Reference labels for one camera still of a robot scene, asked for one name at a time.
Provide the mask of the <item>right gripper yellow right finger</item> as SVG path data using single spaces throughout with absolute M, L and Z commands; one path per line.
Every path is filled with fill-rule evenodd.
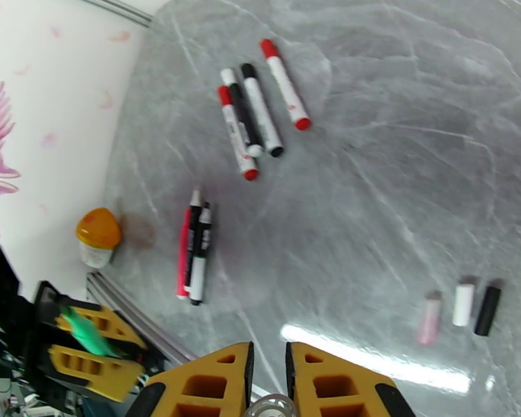
M 391 378 L 305 343 L 286 343 L 286 381 L 298 417 L 416 417 Z

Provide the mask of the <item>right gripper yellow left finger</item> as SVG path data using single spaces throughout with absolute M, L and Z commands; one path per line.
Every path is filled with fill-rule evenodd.
M 242 417 L 253 374 L 254 344 L 230 345 L 150 377 L 126 417 Z

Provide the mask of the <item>green highlighter pen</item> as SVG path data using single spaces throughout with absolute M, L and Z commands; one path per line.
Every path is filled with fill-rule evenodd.
M 60 312 L 62 317 L 70 324 L 71 335 L 93 355 L 100 357 L 117 357 L 118 353 L 104 338 L 97 326 L 89 319 L 81 316 L 74 308 L 70 306 L 61 306 Z

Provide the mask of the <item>pink highlighter pen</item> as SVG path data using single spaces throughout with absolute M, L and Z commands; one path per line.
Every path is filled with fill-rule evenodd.
M 188 251 L 188 228 L 190 224 L 190 207 L 187 207 L 183 215 L 183 222 L 179 237 L 179 260 L 178 260 L 178 276 L 176 286 L 176 296 L 180 300 L 188 297 L 188 292 L 185 290 L 185 278 L 187 268 L 187 251 Z

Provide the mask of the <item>slim white black marker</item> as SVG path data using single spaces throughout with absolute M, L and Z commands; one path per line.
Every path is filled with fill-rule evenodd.
M 194 240 L 192 272 L 188 295 L 191 305 L 194 306 L 200 305 L 204 298 L 204 282 L 206 278 L 207 255 L 210 248 L 211 229 L 211 204 L 210 202 L 206 202 L 199 216 Z

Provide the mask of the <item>thin black marker pen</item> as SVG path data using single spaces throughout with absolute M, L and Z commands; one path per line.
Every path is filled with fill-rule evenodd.
M 192 273 L 192 262 L 195 248 L 195 234 L 199 224 L 199 217 L 202 211 L 202 200 L 200 188 L 195 188 L 192 191 L 192 197 L 190 200 L 189 208 L 189 222 L 188 222 L 188 241 L 187 241 L 187 254 L 185 263 L 185 281 L 184 290 L 188 294 L 190 292 L 191 284 L 191 273 Z

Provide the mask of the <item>pink highlighter cap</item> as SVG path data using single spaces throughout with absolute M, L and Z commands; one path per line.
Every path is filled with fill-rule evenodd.
M 417 335 L 419 344 L 431 345 L 436 340 L 440 325 L 442 303 L 442 293 L 440 291 L 431 291 L 425 296 Z

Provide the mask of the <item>white pen cap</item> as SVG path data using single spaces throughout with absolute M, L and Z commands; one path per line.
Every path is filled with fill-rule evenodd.
M 454 307 L 452 324 L 455 327 L 466 327 L 472 316 L 474 296 L 478 278 L 474 275 L 465 275 L 458 281 L 454 292 Z

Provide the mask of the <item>black pen cap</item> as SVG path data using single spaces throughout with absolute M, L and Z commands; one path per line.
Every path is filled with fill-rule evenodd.
M 494 279 L 487 285 L 474 326 L 473 333 L 475 335 L 489 336 L 501 298 L 503 286 L 504 281 L 502 279 Z

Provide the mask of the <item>slim white red marker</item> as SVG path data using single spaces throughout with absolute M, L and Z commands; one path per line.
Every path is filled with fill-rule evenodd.
M 229 88 L 221 85 L 217 89 L 217 93 L 239 171 L 246 180 L 253 181 L 258 176 L 258 168 L 254 159 L 246 152 L 240 121 L 235 111 Z

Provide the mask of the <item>black body marker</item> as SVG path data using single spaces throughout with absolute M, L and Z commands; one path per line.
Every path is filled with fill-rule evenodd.
M 262 156 L 265 149 L 252 120 L 245 96 L 243 95 L 242 89 L 238 83 L 238 78 L 231 68 L 223 69 L 220 72 L 220 76 L 224 85 L 229 89 L 235 112 L 238 117 L 245 150 L 249 156 L 259 158 Z

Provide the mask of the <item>thick white black marker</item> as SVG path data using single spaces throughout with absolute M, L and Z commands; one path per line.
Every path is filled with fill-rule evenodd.
M 240 71 L 265 151 L 272 157 L 280 157 L 284 153 L 283 143 L 272 121 L 272 116 L 257 77 L 256 68 L 251 63 L 243 63 L 240 66 Z

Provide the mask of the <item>thick white red marker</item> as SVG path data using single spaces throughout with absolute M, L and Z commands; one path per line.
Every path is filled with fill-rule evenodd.
M 311 127 L 311 119 L 288 75 L 278 48 L 270 39 L 262 39 L 260 48 L 279 87 L 291 122 L 300 131 L 309 129 Z

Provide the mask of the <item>orange lid white container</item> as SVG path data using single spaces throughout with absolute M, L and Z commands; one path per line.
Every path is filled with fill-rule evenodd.
M 79 221 L 76 227 L 81 259 L 87 266 L 106 266 L 122 241 L 122 230 L 114 214 L 107 208 L 96 208 Z

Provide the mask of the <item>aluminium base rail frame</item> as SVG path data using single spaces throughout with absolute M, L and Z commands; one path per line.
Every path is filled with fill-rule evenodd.
M 86 276 L 87 296 L 118 312 L 134 330 L 156 348 L 173 366 L 193 361 L 197 355 L 169 335 L 109 277 L 98 271 Z

